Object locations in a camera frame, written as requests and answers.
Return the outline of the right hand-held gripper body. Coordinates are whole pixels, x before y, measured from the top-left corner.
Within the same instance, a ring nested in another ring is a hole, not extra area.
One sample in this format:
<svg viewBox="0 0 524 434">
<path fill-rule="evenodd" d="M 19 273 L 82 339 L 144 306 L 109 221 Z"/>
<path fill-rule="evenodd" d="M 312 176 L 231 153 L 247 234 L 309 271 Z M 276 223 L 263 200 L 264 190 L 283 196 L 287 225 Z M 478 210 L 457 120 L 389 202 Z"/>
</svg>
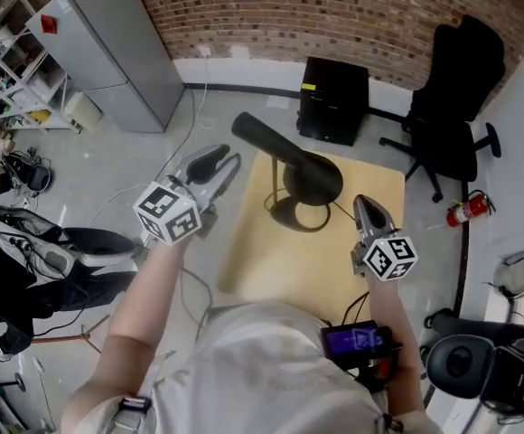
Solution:
<svg viewBox="0 0 524 434">
<path fill-rule="evenodd" d="M 351 252 L 355 274 L 369 272 L 382 282 L 405 277 L 417 261 L 416 249 L 409 237 L 379 238 L 369 247 L 358 243 Z"/>
</svg>

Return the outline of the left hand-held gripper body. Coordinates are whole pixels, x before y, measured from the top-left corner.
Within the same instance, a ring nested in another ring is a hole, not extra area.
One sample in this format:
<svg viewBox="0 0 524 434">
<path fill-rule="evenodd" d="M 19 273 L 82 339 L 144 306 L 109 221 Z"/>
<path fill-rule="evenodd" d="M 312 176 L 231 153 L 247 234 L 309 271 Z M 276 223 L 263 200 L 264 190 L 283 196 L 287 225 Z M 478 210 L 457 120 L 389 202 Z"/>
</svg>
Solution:
<svg viewBox="0 0 524 434">
<path fill-rule="evenodd" d="M 157 182 L 148 185 L 133 210 L 144 231 L 168 245 L 192 235 L 207 237 L 219 218 L 213 205 L 201 211 L 186 189 Z"/>
</svg>

